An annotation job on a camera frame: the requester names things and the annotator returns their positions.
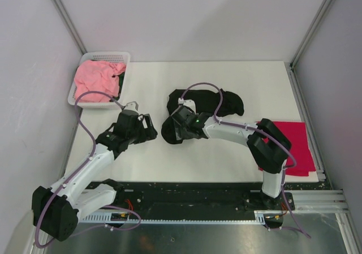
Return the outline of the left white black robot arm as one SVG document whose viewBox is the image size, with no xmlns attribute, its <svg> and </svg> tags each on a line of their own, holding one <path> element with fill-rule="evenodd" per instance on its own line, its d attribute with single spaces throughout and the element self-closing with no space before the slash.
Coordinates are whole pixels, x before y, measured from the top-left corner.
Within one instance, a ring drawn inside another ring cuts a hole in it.
<svg viewBox="0 0 362 254">
<path fill-rule="evenodd" d="M 115 123 L 92 139 L 91 151 L 70 174 L 49 188 L 39 186 L 32 195 L 35 235 L 40 231 L 64 241 L 79 221 L 106 206 L 120 208 L 125 195 L 115 181 L 107 179 L 93 190 L 85 189 L 103 169 L 110 166 L 130 145 L 154 140 L 157 131 L 149 114 L 123 110 Z"/>
</svg>

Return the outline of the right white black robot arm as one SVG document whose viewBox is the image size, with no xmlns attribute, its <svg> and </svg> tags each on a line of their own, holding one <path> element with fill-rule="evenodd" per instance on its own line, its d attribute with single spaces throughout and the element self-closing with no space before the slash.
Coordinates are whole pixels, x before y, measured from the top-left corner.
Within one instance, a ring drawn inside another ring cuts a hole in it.
<svg viewBox="0 0 362 254">
<path fill-rule="evenodd" d="M 281 203 L 287 159 L 291 157 L 291 142 L 269 119 L 256 123 L 236 123 L 215 114 L 196 113 L 190 107 L 179 106 L 170 118 L 178 140 L 220 139 L 247 147 L 262 170 L 261 203 L 275 209 Z"/>
</svg>

